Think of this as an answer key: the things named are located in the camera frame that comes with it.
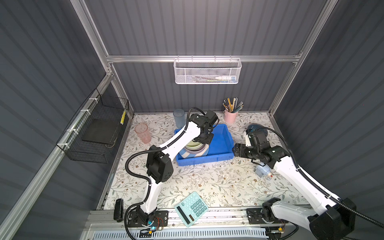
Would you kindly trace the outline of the pink bowl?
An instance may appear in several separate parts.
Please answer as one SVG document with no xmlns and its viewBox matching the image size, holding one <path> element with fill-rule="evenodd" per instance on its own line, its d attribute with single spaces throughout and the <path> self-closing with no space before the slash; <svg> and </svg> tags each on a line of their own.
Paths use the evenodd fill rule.
<svg viewBox="0 0 384 240">
<path fill-rule="evenodd" d="M 209 145 L 203 145 L 201 146 L 199 149 L 196 149 L 196 150 L 192 150 L 192 149 L 188 149 L 187 147 L 184 148 L 186 150 L 187 153 L 189 153 L 190 155 L 199 155 L 199 156 L 202 156 L 202 155 L 206 155 L 209 151 Z"/>
</svg>

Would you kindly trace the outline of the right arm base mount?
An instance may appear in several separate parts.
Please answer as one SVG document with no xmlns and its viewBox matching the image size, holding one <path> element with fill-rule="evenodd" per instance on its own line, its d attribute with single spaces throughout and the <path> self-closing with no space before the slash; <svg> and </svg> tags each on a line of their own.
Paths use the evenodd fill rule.
<svg viewBox="0 0 384 240">
<path fill-rule="evenodd" d="M 281 201 L 279 198 L 272 198 L 262 204 L 260 208 L 247 208 L 246 214 L 249 224 L 286 224 L 288 221 L 284 219 L 278 219 L 272 212 L 272 206 Z"/>
</svg>

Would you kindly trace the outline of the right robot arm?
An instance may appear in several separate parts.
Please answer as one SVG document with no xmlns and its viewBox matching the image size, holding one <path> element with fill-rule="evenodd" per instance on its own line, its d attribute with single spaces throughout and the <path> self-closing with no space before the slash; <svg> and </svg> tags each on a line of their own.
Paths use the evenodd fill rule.
<svg viewBox="0 0 384 240">
<path fill-rule="evenodd" d="M 268 128 L 245 131 L 245 144 L 235 144 L 236 157 L 250 159 L 260 167 L 269 167 L 289 181 L 308 201 L 310 210 L 271 198 L 262 205 L 261 217 L 271 224 L 285 220 L 310 231 L 318 240 L 341 240 L 355 230 L 356 205 L 340 199 L 304 171 L 292 153 L 281 146 L 271 147 L 267 140 Z"/>
</svg>

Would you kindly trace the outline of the blue grey bowl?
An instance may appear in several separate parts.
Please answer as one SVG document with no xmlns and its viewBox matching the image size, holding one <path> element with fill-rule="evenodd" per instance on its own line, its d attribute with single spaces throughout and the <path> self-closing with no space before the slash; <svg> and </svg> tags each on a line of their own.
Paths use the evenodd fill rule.
<svg viewBox="0 0 384 240">
<path fill-rule="evenodd" d="M 264 129 L 262 129 L 262 127 L 263 126 L 260 124 L 250 124 L 248 125 L 246 132 L 251 133 L 251 132 L 257 131 L 258 129 L 261 129 L 263 131 Z"/>
</svg>

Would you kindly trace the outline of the green bowl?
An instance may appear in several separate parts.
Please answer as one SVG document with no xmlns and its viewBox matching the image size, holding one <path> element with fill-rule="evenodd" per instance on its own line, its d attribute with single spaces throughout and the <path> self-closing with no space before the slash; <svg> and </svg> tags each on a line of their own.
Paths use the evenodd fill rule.
<svg viewBox="0 0 384 240">
<path fill-rule="evenodd" d="M 197 150 L 199 148 L 202 148 L 204 146 L 204 144 L 200 143 L 200 142 L 194 142 L 194 141 L 190 141 L 186 146 L 185 148 L 186 149 L 191 149 L 191 150 Z"/>
</svg>

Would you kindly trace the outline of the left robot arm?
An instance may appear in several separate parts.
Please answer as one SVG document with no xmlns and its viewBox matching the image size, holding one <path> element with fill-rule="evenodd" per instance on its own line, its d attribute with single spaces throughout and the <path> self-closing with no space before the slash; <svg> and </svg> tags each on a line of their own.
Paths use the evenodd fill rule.
<svg viewBox="0 0 384 240">
<path fill-rule="evenodd" d="M 213 140 L 213 129 L 219 118 L 216 113 L 208 110 L 206 113 L 191 114 L 188 112 L 184 127 L 170 140 L 159 147 L 151 147 L 147 158 L 147 175 L 149 183 L 147 193 L 138 211 L 145 215 L 152 214 L 157 209 L 157 202 L 163 183 L 168 181 L 174 172 L 173 160 L 179 152 L 191 141 L 209 145 Z"/>
</svg>

